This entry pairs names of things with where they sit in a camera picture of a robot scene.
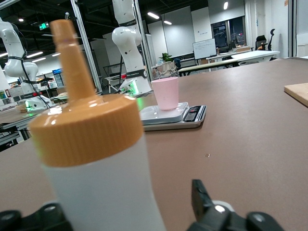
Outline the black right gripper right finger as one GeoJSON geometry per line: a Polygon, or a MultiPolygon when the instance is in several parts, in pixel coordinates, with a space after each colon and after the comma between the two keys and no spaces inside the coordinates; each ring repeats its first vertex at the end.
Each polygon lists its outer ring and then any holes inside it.
{"type": "Polygon", "coordinates": [[[196,221],[189,231],[282,231],[282,226],[264,212],[239,216],[223,201],[212,200],[201,180],[192,180],[192,208],[196,221]]]}

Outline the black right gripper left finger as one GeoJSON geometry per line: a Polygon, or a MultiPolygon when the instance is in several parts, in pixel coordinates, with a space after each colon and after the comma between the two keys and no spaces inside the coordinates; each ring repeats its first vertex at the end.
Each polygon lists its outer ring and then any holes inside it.
{"type": "Polygon", "coordinates": [[[5,210],[0,213],[2,231],[71,231],[59,203],[49,203],[36,212],[23,217],[19,210],[5,210]]]}

